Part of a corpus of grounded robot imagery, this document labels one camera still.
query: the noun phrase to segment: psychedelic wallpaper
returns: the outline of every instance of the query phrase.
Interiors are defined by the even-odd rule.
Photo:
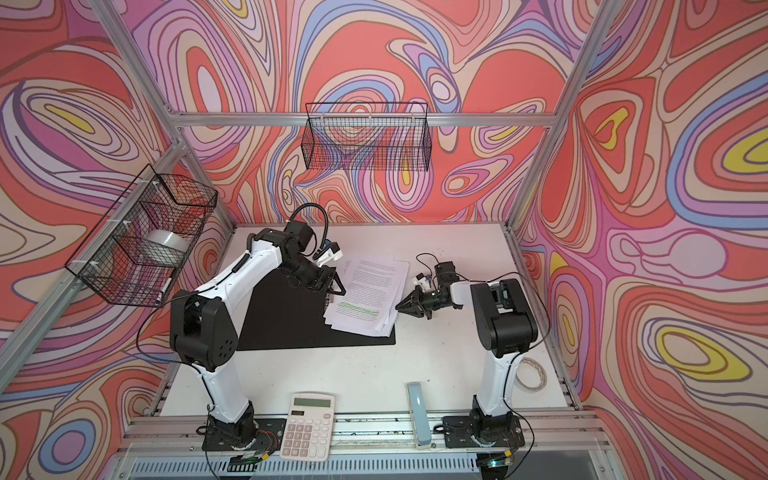
[[[123,19],[176,111],[423,100],[436,112],[535,113],[554,110],[594,8],[559,0],[171,0],[127,3]],[[506,220],[542,131],[433,128],[427,174],[306,172],[301,128],[185,133],[233,220],[264,223],[305,201],[339,222]]]
[[[168,140],[85,1],[0,2],[0,45],[5,341]],[[223,242],[212,217],[180,284],[206,280]],[[78,295],[0,396],[0,478],[97,477],[164,374],[134,349],[149,313]],[[164,356],[166,313],[142,333],[145,348]]]
[[[515,221],[629,478],[768,478],[768,3],[631,0]]]

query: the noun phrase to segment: stack of paper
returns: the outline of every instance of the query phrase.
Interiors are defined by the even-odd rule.
[[[408,262],[389,257],[344,257],[336,268],[346,289],[326,309],[326,324],[334,330],[367,336],[389,336],[395,325],[395,305],[402,298]]]

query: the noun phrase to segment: black mat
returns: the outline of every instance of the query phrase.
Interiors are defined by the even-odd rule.
[[[238,350],[311,349],[324,346],[395,345],[390,336],[340,332],[325,324],[325,293],[292,288],[274,270],[253,289]]]

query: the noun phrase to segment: black wire basket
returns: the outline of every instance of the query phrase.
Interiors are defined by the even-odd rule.
[[[429,170],[425,102],[315,102],[305,108],[307,170]]]
[[[200,239],[217,199],[213,188],[189,177],[154,173],[125,216],[108,220],[117,225],[96,252],[88,260],[73,260],[98,225],[66,268],[108,303],[159,306]]]

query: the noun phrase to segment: calculator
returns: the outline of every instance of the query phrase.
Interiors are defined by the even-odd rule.
[[[334,399],[324,393],[297,393],[290,398],[290,414],[280,457],[324,462],[333,432]]]

